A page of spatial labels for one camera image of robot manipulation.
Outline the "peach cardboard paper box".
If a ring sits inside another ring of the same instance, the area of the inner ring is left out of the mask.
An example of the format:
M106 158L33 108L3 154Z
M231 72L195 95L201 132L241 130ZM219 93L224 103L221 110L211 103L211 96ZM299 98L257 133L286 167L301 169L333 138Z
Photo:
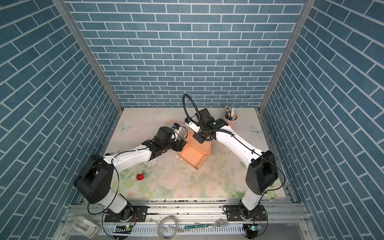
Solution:
M211 155L212 144L205 141L200 144L194 137L195 132L188 131L188 136L185 139L187 142L183 150L179 152L179 157L198 170L203 162Z

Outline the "small red toy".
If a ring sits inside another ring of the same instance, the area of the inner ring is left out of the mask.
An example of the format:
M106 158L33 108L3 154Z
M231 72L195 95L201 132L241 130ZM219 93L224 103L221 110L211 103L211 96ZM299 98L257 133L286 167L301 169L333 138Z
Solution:
M145 179L145 173L137 174L136 176L137 181L142 181Z

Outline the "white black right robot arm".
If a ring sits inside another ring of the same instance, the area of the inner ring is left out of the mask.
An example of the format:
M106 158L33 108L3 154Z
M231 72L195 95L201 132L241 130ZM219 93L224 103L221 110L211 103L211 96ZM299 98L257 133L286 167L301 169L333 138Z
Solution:
M250 214L259 205L265 192L279 178L279 169L271 151L261 151L240 137L223 119L214 119L207 109L195 114L196 120L185 118L186 125L193 130L194 138L204 143L212 138L229 148L247 167L245 195L239 205L243 214Z

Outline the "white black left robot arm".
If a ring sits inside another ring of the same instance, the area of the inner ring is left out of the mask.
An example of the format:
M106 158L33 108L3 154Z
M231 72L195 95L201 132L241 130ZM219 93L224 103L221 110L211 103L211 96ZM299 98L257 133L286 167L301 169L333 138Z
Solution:
M74 187L90 204L99 204L127 221L132 215L132 205L118 190L112 190L114 175L137 164L151 161L168 150L181 152L186 141L180 136L182 126L175 123L170 127L160 127L157 134L141 145L115 155L92 155L74 180Z

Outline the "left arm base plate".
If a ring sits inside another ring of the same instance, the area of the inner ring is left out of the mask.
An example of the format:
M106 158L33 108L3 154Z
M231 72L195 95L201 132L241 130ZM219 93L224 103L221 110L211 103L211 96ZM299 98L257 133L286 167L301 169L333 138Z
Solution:
M104 221L107 223L145 222L148 208L148 206L128 206L118 214L107 209Z

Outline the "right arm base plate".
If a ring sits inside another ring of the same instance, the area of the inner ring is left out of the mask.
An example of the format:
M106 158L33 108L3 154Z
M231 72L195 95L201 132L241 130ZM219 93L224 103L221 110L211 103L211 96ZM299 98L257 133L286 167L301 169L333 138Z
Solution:
M240 221L266 221L267 211L263 205L258 205L253 210L248 210L244 206L239 205L224 205L222 207L226 218L229 222L240 222Z

